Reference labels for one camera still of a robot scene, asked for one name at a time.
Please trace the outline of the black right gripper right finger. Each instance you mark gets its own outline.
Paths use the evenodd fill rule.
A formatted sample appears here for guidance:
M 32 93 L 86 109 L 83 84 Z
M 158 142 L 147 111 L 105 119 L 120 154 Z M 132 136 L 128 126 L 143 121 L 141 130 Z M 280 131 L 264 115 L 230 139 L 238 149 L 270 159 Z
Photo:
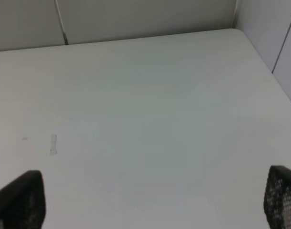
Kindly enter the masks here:
M 291 170 L 287 167 L 270 167 L 263 209 L 271 229 L 291 229 Z

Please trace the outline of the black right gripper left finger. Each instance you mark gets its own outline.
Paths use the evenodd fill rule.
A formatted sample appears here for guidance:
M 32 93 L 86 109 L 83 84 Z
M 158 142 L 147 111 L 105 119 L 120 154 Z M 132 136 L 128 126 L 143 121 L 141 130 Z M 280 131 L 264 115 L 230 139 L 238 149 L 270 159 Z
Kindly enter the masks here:
M 0 189 L 0 229 L 41 229 L 45 216 L 40 171 L 29 170 Z

